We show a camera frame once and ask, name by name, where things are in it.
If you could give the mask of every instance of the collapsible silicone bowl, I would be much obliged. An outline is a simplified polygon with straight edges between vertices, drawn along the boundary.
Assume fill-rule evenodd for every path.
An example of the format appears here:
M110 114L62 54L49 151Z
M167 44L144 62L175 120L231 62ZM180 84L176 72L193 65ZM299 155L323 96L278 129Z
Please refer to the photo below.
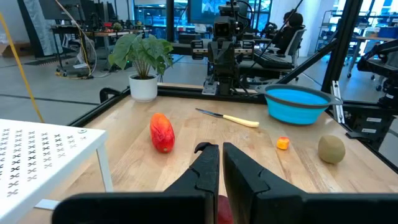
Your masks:
M330 105L343 104L331 94L297 85L260 85L256 91L266 96L269 115L292 124L313 124Z

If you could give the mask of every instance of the kitchen knife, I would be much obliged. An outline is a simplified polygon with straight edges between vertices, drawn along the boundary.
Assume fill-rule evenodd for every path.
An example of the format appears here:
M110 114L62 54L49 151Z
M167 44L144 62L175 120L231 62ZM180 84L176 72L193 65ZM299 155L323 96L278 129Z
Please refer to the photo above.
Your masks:
M217 118L225 118L225 119L228 119L228 120L233 121L235 123L245 125L247 127L256 128L256 127L259 126L259 123L255 122L255 121L247 121L245 119L235 118L235 117L232 117L232 116L229 116L229 115L225 115L225 114L213 113L213 112L202 110L202 109L198 109L198 108L196 108L196 110L198 110L198 111L200 111L202 113L208 114L208 115L215 116Z

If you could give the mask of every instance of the floor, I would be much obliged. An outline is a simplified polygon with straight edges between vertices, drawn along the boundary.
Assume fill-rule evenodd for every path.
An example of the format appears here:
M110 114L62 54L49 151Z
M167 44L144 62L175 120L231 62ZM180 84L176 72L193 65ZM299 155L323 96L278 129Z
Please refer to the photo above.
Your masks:
M33 62L33 56L21 57L22 63ZM299 58L302 63L306 58ZM327 58L301 74L298 81L291 84L302 85L319 90L327 68ZM131 69L119 71L103 78L91 80L70 80L54 75L58 63L46 65L23 65L27 80L46 123L69 124L77 117L92 110L100 103L99 92L104 87L124 90L128 86L127 76ZM93 76L104 76L101 70L106 66L103 60ZM164 82L202 85L206 75L205 60L193 60L189 56L174 56L173 67L165 71ZM341 95L344 100L376 102L382 93L375 89L377 81L370 79L371 73L353 70L353 76L346 77L345 66L340 77ZM0 57L0 118L38 122L29 94L13 58Z

